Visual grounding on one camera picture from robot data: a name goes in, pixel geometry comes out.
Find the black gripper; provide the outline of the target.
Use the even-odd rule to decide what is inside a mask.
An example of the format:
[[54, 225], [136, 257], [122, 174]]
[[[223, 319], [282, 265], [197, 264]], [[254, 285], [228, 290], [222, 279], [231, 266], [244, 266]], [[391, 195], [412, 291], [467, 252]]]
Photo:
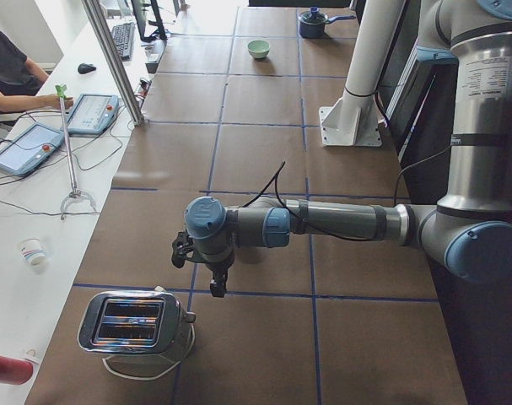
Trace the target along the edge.
[[208, 262], [207, 268], [212, 272], [212, 280], [209, 288], [214, 298], [223, 298], [227, 294], [227, 278], [228, 271], [234, 264], [234, 253], [229, 255], [220, 262]]

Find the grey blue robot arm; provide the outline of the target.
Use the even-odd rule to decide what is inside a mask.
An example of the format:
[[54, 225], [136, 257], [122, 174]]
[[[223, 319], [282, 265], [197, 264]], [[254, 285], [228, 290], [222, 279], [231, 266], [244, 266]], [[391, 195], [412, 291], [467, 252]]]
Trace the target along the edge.
[[512, 117], [512, 1], [424, 1], [417, 57], [456, 62], [446, 194], [434, 205], [351, 205], [258, 195], [240, 207], [199, 197], [184, 212], [172, 263], [206, 265], [215, 297], [227, 291], [239, 246], [286, 246], [291, 234], [396, 240], [424, 250], [456, 277], [492, 282], [512, 273], [512, 208], [504, 197]]

